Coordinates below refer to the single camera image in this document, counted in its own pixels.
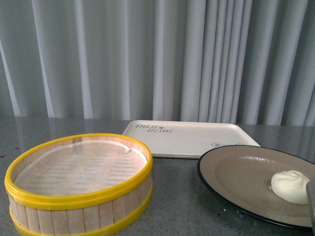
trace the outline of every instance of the gray object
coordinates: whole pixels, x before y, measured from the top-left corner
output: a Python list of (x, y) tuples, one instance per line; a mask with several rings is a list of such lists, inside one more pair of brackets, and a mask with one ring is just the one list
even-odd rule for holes
[(306, 184), (306, 192), (309, 199), (313, 234), (315, 235), (315, 179)]

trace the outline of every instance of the white curtain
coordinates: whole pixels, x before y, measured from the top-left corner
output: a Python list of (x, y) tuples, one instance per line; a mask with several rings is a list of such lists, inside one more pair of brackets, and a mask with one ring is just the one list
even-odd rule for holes
[(0, 117), (315, 124), (313, 0), (1, 0)]

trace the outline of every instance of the beige plate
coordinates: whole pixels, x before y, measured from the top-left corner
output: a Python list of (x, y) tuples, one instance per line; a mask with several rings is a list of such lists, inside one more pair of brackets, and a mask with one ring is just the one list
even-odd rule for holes
[(263, 147), (219, 147), (203, 154), (198, 162), (201, 180), (224, 201), (258, 219), (310, 229), (308, 205), (286, 202), (269, 189), (275, 173), (289, 170), (315, 178), (313, 163)]

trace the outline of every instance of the steamer basket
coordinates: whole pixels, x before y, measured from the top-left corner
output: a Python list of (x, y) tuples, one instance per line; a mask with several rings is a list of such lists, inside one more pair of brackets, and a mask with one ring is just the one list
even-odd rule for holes
[[(83, 141), (106, 140), (140, 151), (147, 163), (130, 179), (99, 191), (49, 196), (25, 191), (14, 184), (17, 176), (43, 154), (56, 147)], [(116, 134), (84, 134), (56, 139), (20, 155), (9, 166), (5, 187), (10, 214), (24, 236), (105, 236), (132, 223), (147, 207), (152, 193), (150, 150), (140, 141)]]

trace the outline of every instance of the countertop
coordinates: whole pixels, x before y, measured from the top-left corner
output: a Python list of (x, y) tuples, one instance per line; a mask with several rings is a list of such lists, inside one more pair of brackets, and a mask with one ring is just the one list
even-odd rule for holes
[[(83, 133), (122, 134), (127, 120), (2, 118), (0, 119), (0, 235), (18, 236), (9, 215), (4, 176), (20, 154), (44, 142)], [(315, 163), (315, 128), (239, 125), (262, 147), (284, 151)], [(154, 158), (153, 195), (147, 209), (125, 235), (297, 235), (305, 232), (263, 222), (242, 213), (212, 194), (197, 173), (197, 160)]]

